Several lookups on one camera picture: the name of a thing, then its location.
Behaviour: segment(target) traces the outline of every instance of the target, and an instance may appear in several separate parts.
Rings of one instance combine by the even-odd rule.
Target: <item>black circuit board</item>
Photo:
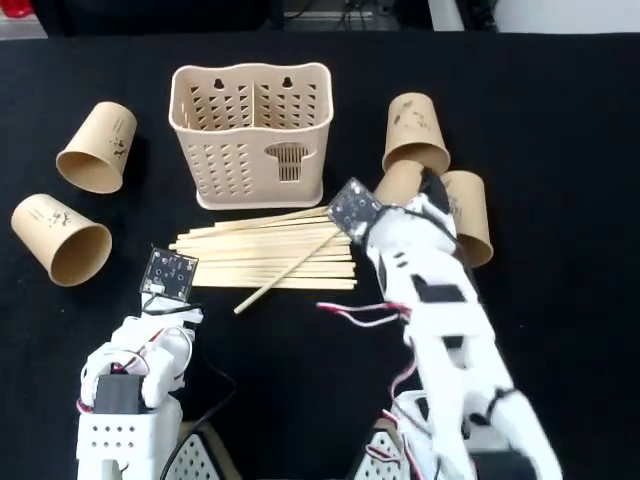
[[[352,178],[329,203],[329,218],[356,244],[375,222],[382,204],[358,180]]]
[[[186,302],[197,266],[197,258],[154,248],[142,278],[140,293]]]

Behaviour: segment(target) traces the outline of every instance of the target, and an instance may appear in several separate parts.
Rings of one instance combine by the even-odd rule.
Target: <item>black tablecloth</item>
[[[568,478],[631,465],[630,383],[640,256],[635,206],[640,36],[473,34],[203,35],[0,43],[0,403],[3,478],[75,475],[78,373],[139,308],[152,245],[214,219],[195,189],[167,112],[186,64],[325,63],[335,120],[325,200],[355,175],[381,178],[386,109],[428,93],[456,169],[486,182],[492,262],[477,270],[505,361],[534,405]],[[124,188],[67,184],[54,157],[92,106],[124,103],[138,136]],[[25,196],[50,193],[109,226],[97,277],[52,285],[9,228]],[[314,302],[365,304],[379,293],[358,257],[355,292],[275,291],[241,317],[248,290],[195,289],[206,307],[198,349],[239,391],[214,421],[247,478],[347,473],[387,386],[409,359],[399,325],[361,330]],[[226,393],[196,354],[181,393],[194,418]]]

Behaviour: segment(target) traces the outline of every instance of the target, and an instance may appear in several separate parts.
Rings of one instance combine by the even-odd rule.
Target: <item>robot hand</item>
[[[80,374],[78,480],[158,480],[174,449],[198,305],[186,303],[196,263],[154,250],[140,317],[126,317]]]
[[[389,415],[407,456],[416,459],[418,476],[562,478],[535,412],[495,345],[473,276],[456,256],[464,252],[440,179],[431,177],[405,207],[381,205],[352,179],[329,215],[365,248],[385,300],[403,311],[404,342],[414,353],[409,373],[417,369],[423,389],[394,398]],[[496,463],[502,476],[487,473]],[[509,472],[512,466],[517,473]]]

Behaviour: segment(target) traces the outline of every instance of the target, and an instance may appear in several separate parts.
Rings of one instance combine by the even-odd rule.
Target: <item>tipped paper cup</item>
[[[111,233],[49,195],[31,195],[16,207],[11,228],[62,287],[93,277],[111,252]]]
[[[493,257],[484,182],[475,173],[461,170],[445,173],[442,182],[449,196],[458,241],[470,265],[484,265]]]
[[[398,160],[413,160],[437,175],[449,168],[449,152],[444,146],[433,102],[422,93],[405,93],[389,105],[382,168],[386,171]]]
[[[412,160],[393,162],[376,188],[376,198],[385,205],[406,205],[420,191],[423,169]]]
[[[69,183],[89,192],[119,190],[137,124],[122,105],[97,104],[58,154],[58,171]]]

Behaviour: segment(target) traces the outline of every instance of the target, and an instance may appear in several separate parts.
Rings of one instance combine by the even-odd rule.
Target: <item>perforated basket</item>
[[[332,118],[331,74],[319,63],[173,75],[169,123],[204,208],[316,205]]]

